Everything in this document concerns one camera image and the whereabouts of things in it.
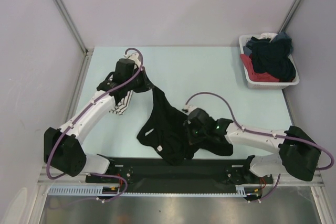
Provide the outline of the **black white striped tank top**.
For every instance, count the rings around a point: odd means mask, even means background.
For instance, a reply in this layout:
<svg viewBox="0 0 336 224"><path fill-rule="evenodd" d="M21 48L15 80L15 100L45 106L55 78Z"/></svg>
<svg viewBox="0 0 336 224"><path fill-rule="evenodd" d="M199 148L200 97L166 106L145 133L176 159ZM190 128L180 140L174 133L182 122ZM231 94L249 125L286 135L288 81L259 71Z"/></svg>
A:
<svg viewBox="0 0 336 224"><path fill-rule="evenodd" d="M130 104L132 95L133 95L133 91L128 91L126 96L122 98L121 101L109 112L112 114L116 114L116 115L123 115Z"/></svg>

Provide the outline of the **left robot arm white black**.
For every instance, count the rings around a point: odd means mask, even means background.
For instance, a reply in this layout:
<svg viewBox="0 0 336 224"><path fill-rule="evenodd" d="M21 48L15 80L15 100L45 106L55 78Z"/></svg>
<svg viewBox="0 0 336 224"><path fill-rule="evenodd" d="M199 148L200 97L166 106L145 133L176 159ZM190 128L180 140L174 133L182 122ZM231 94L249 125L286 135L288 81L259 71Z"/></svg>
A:
<svg viewBox="0 0 336 224"><path fill-rule="evenodd" d="M69 121L58 128L48 128L44 133L44 162L49 179L56 179L51 168L62 175L76 177L80 173L98 174L105 182L115 178L116 169L111 160L100 154L86 154L82 148L93 127L109 112L122 115L134 93L151 90L140 53L124 55L115 70L97 86L90 101Z"/></svg>

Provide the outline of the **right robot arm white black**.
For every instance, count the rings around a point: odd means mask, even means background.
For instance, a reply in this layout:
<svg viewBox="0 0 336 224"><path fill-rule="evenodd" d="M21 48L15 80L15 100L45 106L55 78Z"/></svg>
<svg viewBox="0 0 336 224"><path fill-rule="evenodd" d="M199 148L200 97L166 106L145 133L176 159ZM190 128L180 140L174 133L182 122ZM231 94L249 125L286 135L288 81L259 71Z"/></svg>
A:
<svg viewBox="0 0 336 224"><path fill-rule="evenodd" d="M248 129L233 119L214 120L196 106L183 108L184 122L191 145L210 144L219 147L222 155L231 156L234 145L245 145L269 152L266 156L252 155L242 169L243 179L254 183L269 174L289 174L306 182L312 181L321 150L300 128L291 126L286 131Z"/></svg>

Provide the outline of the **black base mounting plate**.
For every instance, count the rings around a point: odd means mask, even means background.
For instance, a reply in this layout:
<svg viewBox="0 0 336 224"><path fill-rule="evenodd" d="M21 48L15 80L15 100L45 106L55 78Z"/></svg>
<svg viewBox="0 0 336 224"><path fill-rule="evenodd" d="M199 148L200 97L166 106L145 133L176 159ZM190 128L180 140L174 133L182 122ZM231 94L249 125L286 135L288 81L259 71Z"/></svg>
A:
<svg viewBox="0 0 336 224"><path fill-rule="evenodd" d="M109 177L88 176L89 184L116 184L119 175L131 192L219 193L237 185L271 185L273 177L259 178L244 159L191 159L173 166L157 158L112 158Z"/></svg>

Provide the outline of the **dark clothes pile in basket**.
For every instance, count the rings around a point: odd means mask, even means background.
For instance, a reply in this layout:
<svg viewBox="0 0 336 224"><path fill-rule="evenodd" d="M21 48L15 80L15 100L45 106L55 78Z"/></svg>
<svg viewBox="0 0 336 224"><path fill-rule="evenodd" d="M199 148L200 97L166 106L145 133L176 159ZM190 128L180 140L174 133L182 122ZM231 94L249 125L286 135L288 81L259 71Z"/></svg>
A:
<svg viewBox="0 0 336 224"><path fill-rule="evenodd" d="M239 37L240 59L252 82L290 83L297 72L290 59L292 39L285 33L262 33Z"/></svg>

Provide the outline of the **white plastic laundry basket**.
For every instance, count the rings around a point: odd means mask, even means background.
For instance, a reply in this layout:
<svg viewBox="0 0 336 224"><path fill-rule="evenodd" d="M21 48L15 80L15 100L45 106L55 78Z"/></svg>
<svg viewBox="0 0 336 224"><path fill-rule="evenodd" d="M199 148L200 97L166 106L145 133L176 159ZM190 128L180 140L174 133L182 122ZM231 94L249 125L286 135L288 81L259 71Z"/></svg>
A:
<svg viewBox="0 0 336 224"><path fill-rule="evenodd" d="M251 39L251 37L257 37L257 36L259 36L259 34L241 35L239 37L238 41L239 41L240 53L241 54L244 52L243 47ZM291 54L289 55L289 59L291 60L293 66L296 70L296 76L295 76L295 78L293 79L292 82L255 82L255 81L252 81L249 78L248 70L246 69L245 65L243 65L244 74L245 74L245 78L246 78L246 81L247 81L247 87L250 88L250 89L282 90L286 87L297 85L300 82L300 78L299 78L299 74L298 74L296 64L295 64L294 59L293 59Z"/></svg>

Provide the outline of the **left aluminium corner post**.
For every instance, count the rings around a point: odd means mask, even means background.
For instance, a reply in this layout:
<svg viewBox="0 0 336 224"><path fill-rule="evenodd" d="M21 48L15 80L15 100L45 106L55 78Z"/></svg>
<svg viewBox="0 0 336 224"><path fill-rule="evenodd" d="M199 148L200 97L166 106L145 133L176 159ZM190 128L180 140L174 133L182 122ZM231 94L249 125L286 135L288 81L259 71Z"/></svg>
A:
<svg viewBox="0 0 336 224"><path fill-rule="evenodd" d="M85 46L85 43L83 42L83 39L78 31L78 28L76 24L74 23L65 3L63 0L53 0L56 8L58 9L61 17L63 18L66 26L68 27L71 35L73 36L77 46L81 50L81 52L86 55L88 52L87 47Z"/></svg>

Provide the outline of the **aluminium front rail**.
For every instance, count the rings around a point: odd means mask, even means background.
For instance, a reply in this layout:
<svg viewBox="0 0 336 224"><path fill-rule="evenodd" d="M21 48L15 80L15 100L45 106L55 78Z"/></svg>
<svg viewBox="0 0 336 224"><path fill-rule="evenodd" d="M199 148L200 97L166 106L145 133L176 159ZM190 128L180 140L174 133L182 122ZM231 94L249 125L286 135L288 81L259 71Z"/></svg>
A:
<svg viewBox="0 0 336 224"><path fill-rule="evenodd" d="M85 182L87 177L86 173L80 173L75 177L71 177L69 175L64 175L55 180L49 179L46 173L46 165L44 165L41 169L40 175L37 180L38 185L87 185ZM289 174L282 174L279 182L279 186L312 186L324 187L324 182L320 172L315 172L313 180L310 182L305 182L303 180L299 180L294 178Z"/></svg>

